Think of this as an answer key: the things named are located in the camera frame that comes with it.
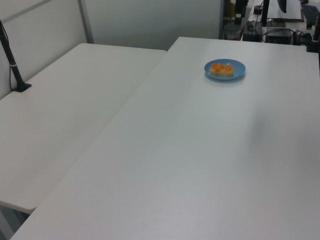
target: black stand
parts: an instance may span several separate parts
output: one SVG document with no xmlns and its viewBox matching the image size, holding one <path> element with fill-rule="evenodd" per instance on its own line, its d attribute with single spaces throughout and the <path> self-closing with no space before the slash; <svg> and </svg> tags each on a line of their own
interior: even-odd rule
<svg viewBox="0 0 320 240">
<path fill-rule="evenodd" d="M 16 80 L 16 88 L 13 89 L 13 91 L 22 93 L 25 90 L 27 90 L 28 88 L 30 88 L 31 84 L 25 83 L 21 78 L 21 75 L 20 75 L 20 72 L 18 70 L 15 58 L 14 58 L 12 52 L 11 52 L 8 39 L 6 38 L 5 30 L 4 30 L 4 27 L 2 25 L 1 20 L 0 20 L 0 41 L 1 41 L 1 44 L 2 44 L 4 52 L 5 52 L 5 55 L 6 55 L 7 59 L 8 59 L 8 61 L 9 61 L 10 67 L 12 69 L 13 75 L 14 75 L 15 80 Z"/>
<path fill-rule="evenodd" d="M 262 15 L 261 15 L 262 27 L 266 27 L 267 26 L 269 2 L 270 2 L 270 0 L 264 0 L 263 1 L 263 8 L 262 8 Z"/>
</svg>

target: tabletop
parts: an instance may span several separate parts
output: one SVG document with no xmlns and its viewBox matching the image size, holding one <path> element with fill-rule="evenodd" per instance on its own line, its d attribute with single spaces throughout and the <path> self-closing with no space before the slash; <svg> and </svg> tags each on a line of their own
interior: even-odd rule
<svg viewBox="0 0 320 240">
<path fill-rule="evenodd" d="M 80 44 L 0 101 L 0 205 L 31 213 L 166 52 Z"/>
<path fill-rule="evenodd" d="M 245 76 L 207 78 L 215 59 Z M 318 240 L 318 64 L 180 37 L 12 240 Z"/>
</svg>

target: wall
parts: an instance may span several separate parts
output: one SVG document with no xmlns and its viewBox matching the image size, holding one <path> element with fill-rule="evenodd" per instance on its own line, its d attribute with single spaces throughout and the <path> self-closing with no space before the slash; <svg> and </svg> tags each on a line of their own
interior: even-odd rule
<svg viewBox="0 0 320 240">
<path fill-rule="evenodd" d="M 81 0 L 93 41 L 168 50 L 179 36 L 217 39 L 222 0 Z"/>
<path fill-rule="evenodd" d="M 8 18 L 15 16 L 33 6 L 39 5 L 46 0 L 0 0 L 0 18 L 2 22 L 6 22 Z"/>
<path fill-rule="evenodd" d="M 3 25 L 24 81 L 87 42 L 77 0 L 48 1 Z M 9 63 L 0 47 L 0 99 L 9 92 Z"/>
</svg>

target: black device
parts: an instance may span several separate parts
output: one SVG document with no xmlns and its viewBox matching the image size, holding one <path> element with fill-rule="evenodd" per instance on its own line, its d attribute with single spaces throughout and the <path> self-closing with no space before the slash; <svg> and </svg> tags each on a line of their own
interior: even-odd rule
<svg viewBox="0 0 320 240">
<path fill-rule="evenodd" d="M 14 58 L 14 56 L 11 52 L 10 46 L 9 46 L 9 40 L 7 39 L 5 27 L 3 26 L 1 20 L 0 20 L 0 41 L 3 46 L 5 55 L 9 61 L 10 68 L 12 69 L 13 75 L 16 80 L 16 88 L 14 88 L 13 91 L 22 93 L 25 90 L 27 90 L 28 88 L 30 88 L 31 84 L 25 83 L 22 80 L 22 77 L 20 75 L 15 58 Z"/>
<path fill-rule="evenodd" d="M 262 5 L 254 6 L 253 8 L 253 14 L 255 15 L 261 15 L 262 14 Z"/>
<path fill-rule="evenodd" d="M 234 6 L 234 24 L 241 25 L 242 18 L 246 15 L 246 8 L 249 0 L 236 0 Z"/>
<path fill-rule="evenodd" d="M 292 39 L 292 32 L 289 28 L 273 28 L 273 27 L 267 27 L 266 31 L 271 33 L 268 33 L 265 36 L 265 42 L 269 44 L 285 44 L 285 45 L 291 45 L 291 39 Z"/>
<path fill-rule="evenodd" d="M 305 15 L 306 21 L 312 25 L 316 25 L 319 10 L 316 6 L 312 5 L 301 5 L 302 11 Z"/>
<path fill-rule="evenodd" d="M 242 40 L 245 42 L 261 42 L 262 24 L 261 22 L 248 21 L 243 30 Z"/>
<path fill-rule="evenodd" d="M 309 46 L 311 43 L 312 43 L 312 36 L 310 33 L 305 33 L 304 35 L 300 35 L 300 34 L 297 34 L 296 37 L 298 38 L 297 41 L 298 41 L 298 45 L 306 45 L 306 46 Z"/>
<path fill-rule="evenodd" d="M 309 45 L 306 46 L 306 51 L 310 53 L 319 53 L 319 59 L 320 59 L 320 43 L 319 43 L 319 37 L 320 37 L 320 14 L 317 17 L 316 24 L 314 27 L 314 35 L 312 38 L 312 41 Z"/>
</svg>

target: electronic device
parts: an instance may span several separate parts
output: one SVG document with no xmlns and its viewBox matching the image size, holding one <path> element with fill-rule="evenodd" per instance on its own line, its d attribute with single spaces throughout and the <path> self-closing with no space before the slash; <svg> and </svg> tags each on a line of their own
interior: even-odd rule
<svg viewBox="0 0 320 240">
<path fill-rule="evenodd" d="M 306 21 L 316 25 L 319 10 L 316 6 L 312 5 L 301 5 L 302 11 L 305 15 Z"/>
<path fill-rule="evenodd" d="M 262 14 L 262 8 L 263 7 L 261 5 L 254 6 L 253 14 L 261 15 Z"/>
<path fill-rule="evenodd" d="M 249 0 L 236 0 L 234 6 L 234 24 L 241 25 L 242 18 L 246 15 L 246 8 Z"/>
<path fill-rule="evenodd" d="M 308 33 L 305 33 L 303 35 L 301 34 L 297 34 L 296 35 L 297 37 L 297 42 L 298 42 L 298 45 L 305 45 L 305 46 L 309 46 L 312 44 L 312 35 L 308 32 Z"/>
<path fill-rule="evenodd" d="M 262 24 L 261 22 L 248 21 L 243 30 L 242 40 L 245 42 L 261 42 Z"/>
<path fill-rule="evenodd" d="M 270 32 L 265 36 L 266 43 L 291 45 L 291 39 L 293 36 L 291 29 L 267 27 L 266 32 Z"/>
<path fill-rule="evenodd" d="M 317 17 L 316 24 L 314 27 L 314 35 L 312 41 L 306 46 L 306 51 L 311 53 L 319 53 L 319 66 L 320 66 L 320 14 Z"/>
</svg>

